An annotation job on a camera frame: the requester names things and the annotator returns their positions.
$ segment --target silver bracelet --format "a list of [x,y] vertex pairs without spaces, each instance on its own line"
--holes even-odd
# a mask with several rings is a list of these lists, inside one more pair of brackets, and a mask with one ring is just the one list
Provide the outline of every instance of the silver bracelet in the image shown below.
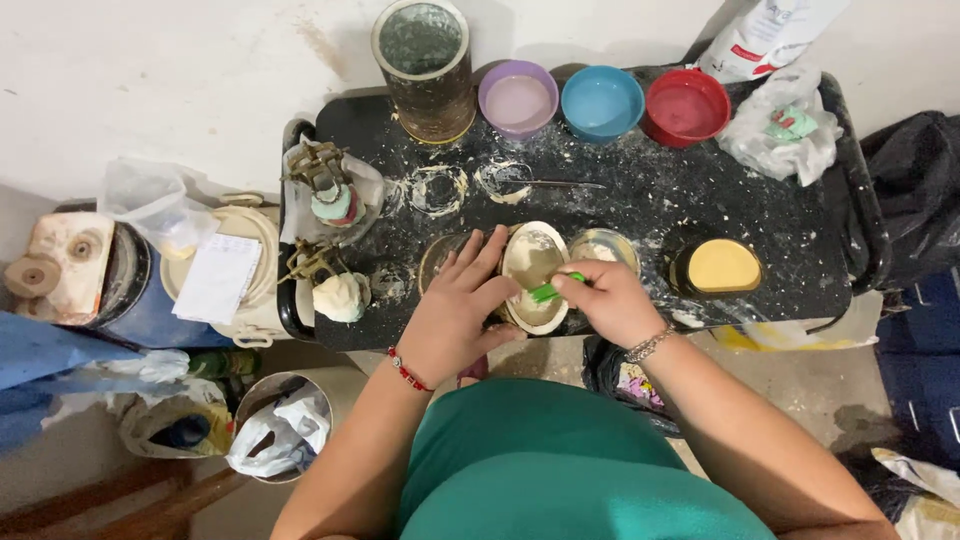
[[673,325],[667,323],[666,330],[627,351],[627,361],[639,365],[640,362],[649,358],[657,350],[657,346],[671,335],[677,335],[677,331],[674,330]]

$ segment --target person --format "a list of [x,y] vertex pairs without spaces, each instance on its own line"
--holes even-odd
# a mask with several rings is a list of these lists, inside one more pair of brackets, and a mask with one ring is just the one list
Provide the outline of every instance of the person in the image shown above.
[[[399,362],[376,368],[281,511],[274,540],[898,538],[803,428],[667,331],[619,263],[569,263],[551,282],[612,343],[652,347],[641,365],[712,483],[640,415],[582,388],[483,380],[427,408],[429,389],[526,338],[513,325],[483,327],[521,292],[491,279],[507,236],[498,226],[482,247],[474,231],[449,254],[396,345]],[[571,271],[589,284],[563,275]]]

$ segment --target green spatula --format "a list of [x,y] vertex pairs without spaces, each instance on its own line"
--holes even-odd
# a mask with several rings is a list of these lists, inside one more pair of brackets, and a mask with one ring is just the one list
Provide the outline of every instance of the green spatula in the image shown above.
[[[570,272],[567,274],[567,276],[577,280],[578,282],[587,281],[587,278],[585,278],[580,272]],[[560,296],[560,293],[557,292],[557,289],[553,288],[553,285],[550,283],[545,283],[537,288],[530,289],[530,296],[537,304],[543,304],[544,302],[549,302],[554,298],[557,298]]]

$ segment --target green glass bottle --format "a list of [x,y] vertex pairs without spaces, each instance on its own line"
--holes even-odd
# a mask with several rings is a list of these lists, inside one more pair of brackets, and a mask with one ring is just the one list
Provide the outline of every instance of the green glass bottle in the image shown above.
[[189,373],[201,379],[253,375],[260,371],[261,362],[260,353],[253,349],[214,351],[191,356]]

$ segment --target purple bowl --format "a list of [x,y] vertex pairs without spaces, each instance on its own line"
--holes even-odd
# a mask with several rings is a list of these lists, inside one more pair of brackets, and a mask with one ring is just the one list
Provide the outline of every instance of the purple bowl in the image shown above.
[[477,96],[480,111],[501,135],[521,140],[553,118],[560,104],[557,82],[531,61],[511,60],[491,69]]

